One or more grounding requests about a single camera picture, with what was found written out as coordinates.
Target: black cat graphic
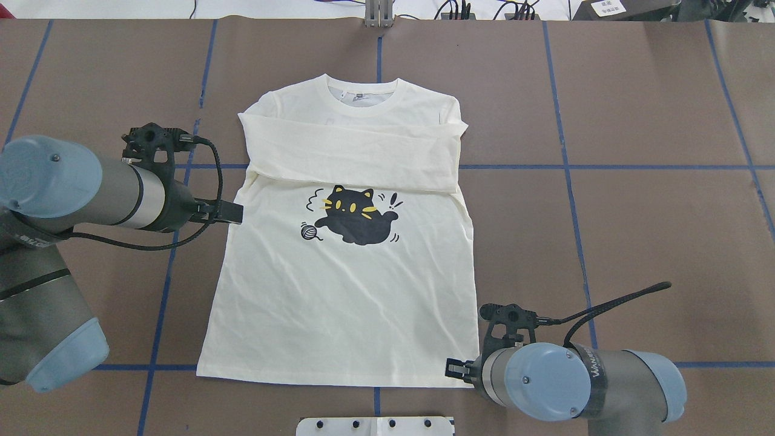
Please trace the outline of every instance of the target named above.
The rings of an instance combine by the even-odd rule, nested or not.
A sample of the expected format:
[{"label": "black cat graphic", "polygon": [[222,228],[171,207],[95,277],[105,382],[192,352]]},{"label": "black cat graphic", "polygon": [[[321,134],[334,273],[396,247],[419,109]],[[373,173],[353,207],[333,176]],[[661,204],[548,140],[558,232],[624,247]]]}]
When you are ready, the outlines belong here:
[{"label": "black cat graphic", "polygon": [[390,235],[391,223],[398,219],[395,212],[380,213],[374,207],[374,190],[353,191],[334,186],[323,200],[326,216],[315,221],[315,227],[328,227],[349,244],[379,244]]}]

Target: light blue cap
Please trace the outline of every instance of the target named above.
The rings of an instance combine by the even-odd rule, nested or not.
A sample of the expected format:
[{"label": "light blue cap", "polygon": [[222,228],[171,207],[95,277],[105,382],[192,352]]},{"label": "light blue cap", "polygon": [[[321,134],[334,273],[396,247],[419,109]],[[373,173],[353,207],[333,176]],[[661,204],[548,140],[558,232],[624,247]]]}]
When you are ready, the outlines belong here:
[{"label": "light blue cap", "polygon": [[686,383],[678,367],[663,355],[645,351],[625,350],[638,356],[660,383],[662,393],[667,403],[667,416],[663,422],[673,422],[684,414],[684,404],[687,400]]},{"label": "light blue cap", "polygon": [[49,392],[103,363],[109,351],[97,318],[91,318],[41,359],[26,381],[36,392]]},{"label": "light blue cap", "polygon": [[102,165],[88,148],[41,135],[21,137],[0,154],[0,204],[36,218],[69,215],[94,198]]},{"label": "light blue cap", "polygon": [[505,385],[522,412],[546,421],[581,414],[591,393],[587,368],[573,352],[536,342],[520,348],[506,364]]}]

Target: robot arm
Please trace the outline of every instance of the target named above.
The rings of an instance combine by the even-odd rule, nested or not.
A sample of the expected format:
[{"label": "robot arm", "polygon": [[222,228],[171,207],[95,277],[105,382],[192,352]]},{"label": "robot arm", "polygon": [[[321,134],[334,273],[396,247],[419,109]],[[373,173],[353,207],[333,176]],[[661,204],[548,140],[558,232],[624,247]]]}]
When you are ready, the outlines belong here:
[{"label": "robot arm", "polygon": [[[23,137],[0,154],[0,386],[26,380],[46,392],[102,363],[108,345],[55,244],[88,237],[123,247],[180,246],[210,223],[240,223],[242,206],[220,199],[215,147],[180,129],[148,124],[123,137],[122,161],[49,137]],[[196,199],[174,180],[174,153],[207,144],[216,156],[219,194]],[[157,162],[157,154],[164,157]],[[138,247],[72,231],[97,223],[156,232],[203,223],[187,240]]]},{"label": "robot arm", "polygon": [[[660,283],[565,320],[538,317],[516,304],[486,304],[480,316],[489,323],[482,355],[475,361],[447,359],[446,375],[474,385],[489,400],[520,409],[540,420],[582,417],[590,436],[657,436],[662,423],[680,418],[687,391],[678,368],[667,358],[642,351],[602,351],[570,342],[577,326],[624,301],[670,287]],[[536,342],[535,329],[586,315],[563,346]],[[506,335],[494,337],[496,325]],[[531,343],[523,345],[529,332]]]}]

